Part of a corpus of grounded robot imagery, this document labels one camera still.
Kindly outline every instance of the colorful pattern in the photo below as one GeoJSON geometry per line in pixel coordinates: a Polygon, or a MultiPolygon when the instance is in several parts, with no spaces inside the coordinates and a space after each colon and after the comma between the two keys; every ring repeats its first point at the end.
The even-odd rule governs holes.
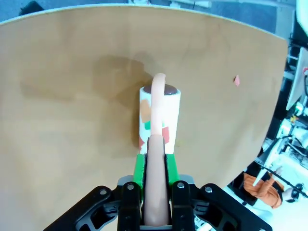
{"type": "MultiPolygon", "coordinates": [[[[140,116],[141,121],[144,124],[145,130],[150,131],[151,130],[151,106],[148,100],[142,100],[140,102],[140,116]]],[[[165,124],[163,123],[163,129],[162,129],[162,136],[165,139],[165,144],[169,143],[170,137],[169,137],[169,127],[164,127],[165,124]]],[[[142,138],[139,135],[139,152],[142,149],[142,146],[147,141],[143,141],[142,138]]]]}

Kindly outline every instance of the white cylinder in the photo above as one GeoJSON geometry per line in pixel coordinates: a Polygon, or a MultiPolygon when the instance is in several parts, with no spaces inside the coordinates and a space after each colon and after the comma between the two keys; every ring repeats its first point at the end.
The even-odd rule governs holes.
{"type": "MultiPolygon", "coordinates": [[[[174,153],[175,138],[177,133],[181,92],[164,95],[164,114],[162,135],[165,140],[166,154],[174,153]]],[[[139,151],[140,154],[147,152],[147,140],[151,135],[151,94],[140,89],[139,110],[139,151]]]]}

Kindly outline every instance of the screw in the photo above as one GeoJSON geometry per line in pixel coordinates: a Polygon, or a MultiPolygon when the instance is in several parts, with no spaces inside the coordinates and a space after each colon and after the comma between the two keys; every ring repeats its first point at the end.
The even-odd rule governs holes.
{"type": "Polygon", "coordinates": [[[106,189],[102,189],[102,190],[100,191],[100,195],[105,195],[105,194],[107,194],[107,190],[106,190],[106,189]]]}
{"type": "Polygon", "coordinates": [[[127,186],[127,188],[128,188],[128,190],[132,190],[132,189],[134,189],[134,185],[133,185],[133,184],[129,184],[129,185],[127,186]]]}
{"type": "Polygon", "coordinates": [[[178,188],[180,189],[184,188],[184,184],[182,182],[178,183],[178,188]]]}
{"type": "Polygon", "coordinates": [[[206,191],[207,193],[211,193],[213,190],[212,190],[211,187],[206,187],[206,188],[205,188],[205,191],[206,191]]]}

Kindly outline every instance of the wooden table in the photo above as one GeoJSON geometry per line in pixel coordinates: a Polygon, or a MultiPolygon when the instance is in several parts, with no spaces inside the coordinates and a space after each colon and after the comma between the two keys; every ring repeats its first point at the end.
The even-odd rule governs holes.
{"type": "Polygon", "coordinates": [[[77,7],[1,24],[0,229],[42,230],[132,174],[138,90],[158,72],[182,92],[179,173],[227,185],[260,150],[286,55],[272,34],[164,8],[77,7]]]}

